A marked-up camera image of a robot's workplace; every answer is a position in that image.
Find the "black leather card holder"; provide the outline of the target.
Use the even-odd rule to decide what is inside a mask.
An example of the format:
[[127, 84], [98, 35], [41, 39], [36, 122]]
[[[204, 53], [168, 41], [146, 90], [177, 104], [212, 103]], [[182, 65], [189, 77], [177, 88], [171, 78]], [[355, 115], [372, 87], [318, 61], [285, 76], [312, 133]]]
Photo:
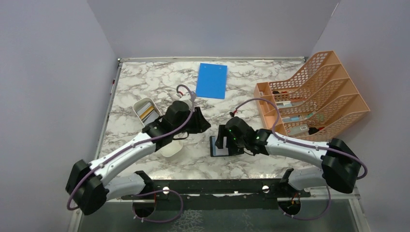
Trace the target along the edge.
[[245, 153], [243, 148], [238, 147], [228, 147], [227, 137], [223, 138], [223, 148], [219, 149], [215, 145], [216, 137], [209, 137], [209, 146], [210, 146], [210, 156], [211, 157], [229, 157], [237, 156]]

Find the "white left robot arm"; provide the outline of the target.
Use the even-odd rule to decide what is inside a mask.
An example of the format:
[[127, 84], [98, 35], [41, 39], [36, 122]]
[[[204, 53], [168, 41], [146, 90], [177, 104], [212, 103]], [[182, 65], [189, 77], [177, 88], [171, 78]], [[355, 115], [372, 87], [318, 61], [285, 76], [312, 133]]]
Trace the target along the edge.
[[109, 155], [85, 162], [77, 161], [70, 172], [65, 190], [68, 210], [80, 209], [90, 215], [106, 201], [129, 195], [125, 179], [117, 175], [138, 160], [157, 152], [180, 133], [198, 134], [211, 127], [200, 107], [174, 101], [164, 115], [146, 124], [131, 141]]

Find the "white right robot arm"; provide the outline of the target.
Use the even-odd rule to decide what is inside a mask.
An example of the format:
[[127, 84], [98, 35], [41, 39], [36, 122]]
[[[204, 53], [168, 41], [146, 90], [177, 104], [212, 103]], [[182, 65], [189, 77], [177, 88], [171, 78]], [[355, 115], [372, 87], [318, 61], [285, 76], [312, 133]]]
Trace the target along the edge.
[[213, 140], [213, 149], [227, 149], [229, 155], [277, 155], [300, 160], [311, 168], [290, 170], [279, 183], [279, 191], [286, 197], [298, 190], [328, 186], [341, 193], [352, 193], [359, 171], [364, 164], [340, 139], [329, 142], [312, 142], [291, 138], [268, 129], [254, 130], [244, 120], [232, 117], [219, 125]]

